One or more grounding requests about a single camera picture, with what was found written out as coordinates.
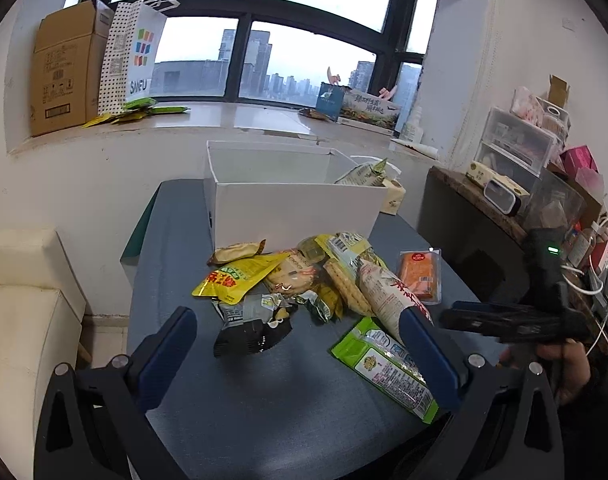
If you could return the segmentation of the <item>person's right hand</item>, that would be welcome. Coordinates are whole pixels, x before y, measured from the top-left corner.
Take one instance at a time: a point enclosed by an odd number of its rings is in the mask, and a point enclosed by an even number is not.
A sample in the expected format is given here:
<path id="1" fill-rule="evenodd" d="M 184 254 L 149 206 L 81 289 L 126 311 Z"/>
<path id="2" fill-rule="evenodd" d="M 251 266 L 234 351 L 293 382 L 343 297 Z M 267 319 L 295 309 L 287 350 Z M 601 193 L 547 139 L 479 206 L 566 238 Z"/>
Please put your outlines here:
<path id="1" fill-rule="evenodd" d="M 497 367 L 520 370 L 526 358 L 541 366 L 552 365 L 551 390 L 558 405 L 569 403 L 590 379 L 590 366 L 584 344 L 566 338 L 563 344 L 514 344 L 500 354 Z"/>

